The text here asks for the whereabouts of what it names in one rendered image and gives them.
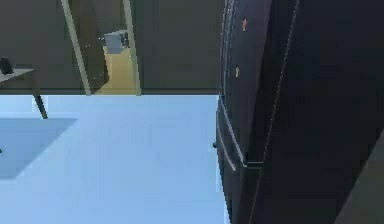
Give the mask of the grey cabinet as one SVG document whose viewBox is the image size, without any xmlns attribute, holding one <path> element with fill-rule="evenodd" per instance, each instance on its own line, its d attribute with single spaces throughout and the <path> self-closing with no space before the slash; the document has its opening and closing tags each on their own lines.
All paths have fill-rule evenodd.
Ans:
<svg viewBox="0 0 384 224">
<path fill-rule="evenodd" d="M 104 35 L 107 51 L 109 54 L 119 54 L 129 46 L 128 33 L 126 30 L 118 30 Z"/>
</svg>

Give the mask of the brown room door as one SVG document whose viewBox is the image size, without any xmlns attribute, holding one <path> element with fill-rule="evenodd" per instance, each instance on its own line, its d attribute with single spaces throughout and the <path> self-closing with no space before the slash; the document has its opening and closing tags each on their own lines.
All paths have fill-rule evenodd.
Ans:
<svg viewBox="0 0 384 224">
<path fill-rule="evenodd" d="M 103 42 L 99 39 L 96 11 L 93 0 L 68 0 L 81 56 L 92 94 L 108 80 Z"/>
</svg>

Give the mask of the black fridge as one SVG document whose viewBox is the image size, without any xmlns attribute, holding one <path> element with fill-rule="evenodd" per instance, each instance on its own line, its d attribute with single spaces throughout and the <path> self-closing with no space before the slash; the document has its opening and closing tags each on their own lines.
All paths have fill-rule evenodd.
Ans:
<svg viewBox="0 0 384 224">
<path fill-rule="evenodd" d="M 383 131 L 384 0 L 225 0 L 229 224 L 335 224 Z"/>
</svg>

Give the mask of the grey table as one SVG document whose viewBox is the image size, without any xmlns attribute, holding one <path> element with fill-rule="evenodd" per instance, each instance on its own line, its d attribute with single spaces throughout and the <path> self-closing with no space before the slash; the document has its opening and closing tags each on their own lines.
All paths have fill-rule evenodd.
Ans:
<svg viewBox="0 0 384 224">
<path fill-rule="evenodd" d="M 0 95 L 32 95 L 42 118 L 48 118 L 34 69 L 14 69 L 12 74 L 1 74 Z"/>
</svg>

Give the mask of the black object on table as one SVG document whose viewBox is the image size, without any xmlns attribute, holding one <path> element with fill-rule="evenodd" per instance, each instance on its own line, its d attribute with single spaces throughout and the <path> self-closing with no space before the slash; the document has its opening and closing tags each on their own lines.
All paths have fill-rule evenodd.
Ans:
<svg viewBox="0 0 384 224">
<path fill-rule="evenodd" d="M 12 65 L 7 58 L 0 58 L 0 72 L 2 74 L 12 74 L 13 73 Z"/>
</svg>

